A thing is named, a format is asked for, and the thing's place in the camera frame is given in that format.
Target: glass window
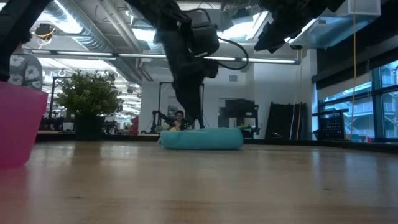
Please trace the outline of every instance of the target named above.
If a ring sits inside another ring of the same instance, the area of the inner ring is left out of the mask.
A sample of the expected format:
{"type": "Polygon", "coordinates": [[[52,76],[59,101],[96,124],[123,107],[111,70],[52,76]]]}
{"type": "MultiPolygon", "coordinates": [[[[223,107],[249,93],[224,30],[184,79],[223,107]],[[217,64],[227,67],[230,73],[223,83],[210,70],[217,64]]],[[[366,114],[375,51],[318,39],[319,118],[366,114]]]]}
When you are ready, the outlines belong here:
{"type": "Polygon", "coordinates": [[[398,85],[398,61],[391,62],[380,68],[382,87],[389,87],[392,85],[398,85]]]}
{"type": "Polygon", "coordinates": [[[398,91],[383,95],[383,111],[386,138],[398,138],[398,91]]]}
{"type": "MultiPolygon", "coordinates": [[[[363,83],[362,85],[358,85],[355,88],[355,95],[359,93],[369,93],[372,91],[372,82],[363,83]]],[[[332,100],[338,100],[347,96],[352,96],[354,92],[354,88],[350,88],[349,90],[342,91],[341,93],[337,93],[333,96],[326,97],[323,101],[329,102],[332,100]]]]}
{"type": "Polygon", "coordinates": [[[373,101],[371,97],[355,100],[354,117],[352,117],[353,104],[351,101],[327,105],[328,110],[349,109],[344,113],[346,134],[351,134],[351,122],[354,123],[353,134],[374,138],[373,101]]]}

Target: table surface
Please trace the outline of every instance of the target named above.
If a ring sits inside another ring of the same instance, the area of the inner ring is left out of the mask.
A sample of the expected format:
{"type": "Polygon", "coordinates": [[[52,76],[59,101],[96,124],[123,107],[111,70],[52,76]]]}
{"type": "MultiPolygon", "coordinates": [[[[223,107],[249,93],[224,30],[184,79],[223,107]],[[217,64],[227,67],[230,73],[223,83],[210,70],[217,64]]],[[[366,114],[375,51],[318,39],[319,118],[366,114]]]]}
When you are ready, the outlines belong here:
{"type": "Polygon", "coordinates": [[[0,170],[0,223],[398,223],[398,157],[42,143],[24,168],[0,170]]]}

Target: pink bin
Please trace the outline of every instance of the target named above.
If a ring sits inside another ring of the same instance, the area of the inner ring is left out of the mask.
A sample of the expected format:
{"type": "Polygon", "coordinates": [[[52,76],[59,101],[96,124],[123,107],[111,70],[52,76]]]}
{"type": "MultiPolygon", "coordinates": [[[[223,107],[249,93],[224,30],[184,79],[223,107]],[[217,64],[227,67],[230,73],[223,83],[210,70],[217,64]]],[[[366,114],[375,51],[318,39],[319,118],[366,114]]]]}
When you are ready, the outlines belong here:
{"type": "Polygon", "coordinates": [[[48,95],[0,82],[0,168],[23,166],[30,157],[48,95]]]}

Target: ceiling duct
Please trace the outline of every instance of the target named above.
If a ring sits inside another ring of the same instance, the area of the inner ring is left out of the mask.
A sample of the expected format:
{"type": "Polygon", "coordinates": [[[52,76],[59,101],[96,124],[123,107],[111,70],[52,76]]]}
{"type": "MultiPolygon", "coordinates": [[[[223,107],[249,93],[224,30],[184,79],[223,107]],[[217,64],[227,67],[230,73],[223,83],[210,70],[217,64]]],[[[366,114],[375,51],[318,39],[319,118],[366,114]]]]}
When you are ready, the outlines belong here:
{"type": "MultiPolygon", "coordinates": [[[[64,24],[65,27],[75,26],[81,31],[72,37],[75,41],[94,52],[115,52],[116,49],[109,43],[87,15],[73,2],[73,0],[54,0],[45,8],[43,13],[52,17],[55,25],[64,24]]],[[[140,83],[142,77],[123,59],[109,61],[121,71],[121,75],[129,82],[140,83]]]]}
{"type": "Polygon", "coordinates": [[[336,12],[326,10],[318,19],[311,20],[293,39],[285,39],[290,45],[309,48],[332,47],[353,35],[353,15],[356,15],[356,31],[361,30],[381,15],[380,0],[346,0],[336,12]]]}

